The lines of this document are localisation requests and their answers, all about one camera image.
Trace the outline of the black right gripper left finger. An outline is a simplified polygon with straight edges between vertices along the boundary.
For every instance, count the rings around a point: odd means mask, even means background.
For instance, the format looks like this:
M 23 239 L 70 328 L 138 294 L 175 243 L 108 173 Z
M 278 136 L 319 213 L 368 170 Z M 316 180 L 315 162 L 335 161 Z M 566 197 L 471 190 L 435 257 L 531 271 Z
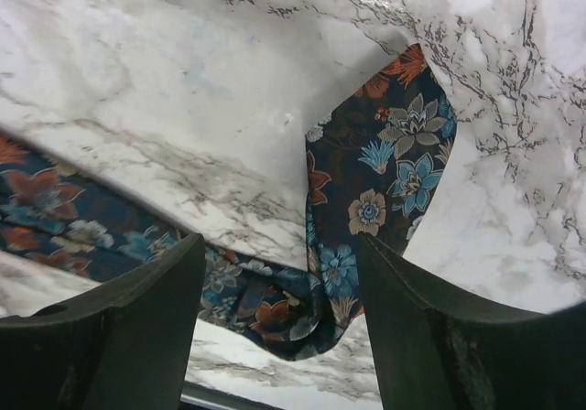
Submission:
M 2 408 L 178 408 L 204 254 L 193 234 L 81 295 L 2 318 Z

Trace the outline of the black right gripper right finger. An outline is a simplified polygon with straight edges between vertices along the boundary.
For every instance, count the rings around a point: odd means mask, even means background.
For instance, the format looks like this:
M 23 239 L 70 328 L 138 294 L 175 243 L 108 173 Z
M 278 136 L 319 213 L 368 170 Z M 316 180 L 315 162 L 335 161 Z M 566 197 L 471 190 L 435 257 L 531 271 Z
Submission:
M 358 275 L 386 409 L 582 409 L 585 306 L 506 306 L 410 263 L 368 234 Z

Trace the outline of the navy floral tie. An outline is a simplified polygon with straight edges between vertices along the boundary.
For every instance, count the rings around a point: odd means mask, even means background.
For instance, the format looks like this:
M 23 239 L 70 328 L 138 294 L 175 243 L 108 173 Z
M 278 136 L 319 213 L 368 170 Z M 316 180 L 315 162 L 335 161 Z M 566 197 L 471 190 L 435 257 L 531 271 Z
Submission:
M 308 269 L 208 245 L 200 319 L 287 361 L 331 349 L 364 310 L 359 235 L 404 252 L 440 183 L 456 127 L 421 47 L 408 47 L 308 133 Z M 80 171 L 2 136 L 3 251 L 106 282 L 184 236 Z

